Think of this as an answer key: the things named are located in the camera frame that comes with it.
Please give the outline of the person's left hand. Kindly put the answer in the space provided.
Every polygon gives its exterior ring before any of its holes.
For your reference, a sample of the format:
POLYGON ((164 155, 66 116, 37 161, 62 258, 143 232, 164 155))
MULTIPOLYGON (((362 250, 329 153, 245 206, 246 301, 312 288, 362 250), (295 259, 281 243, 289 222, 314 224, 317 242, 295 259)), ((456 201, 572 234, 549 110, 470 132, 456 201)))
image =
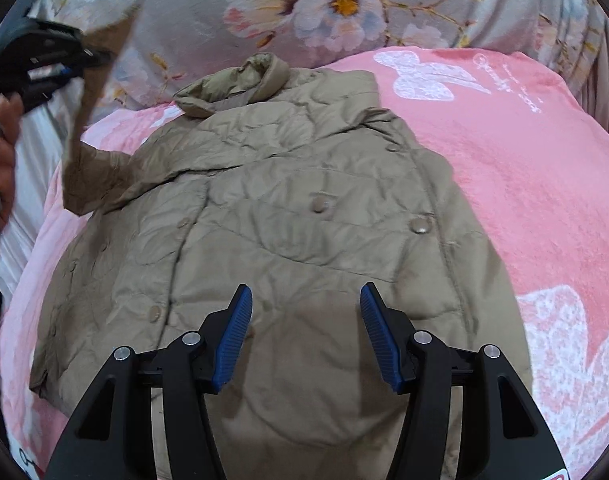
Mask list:
POLYGON ((24 104, 17 93, 0 94, 0 230, 6 227, 15 200, 15 146, 24 104))

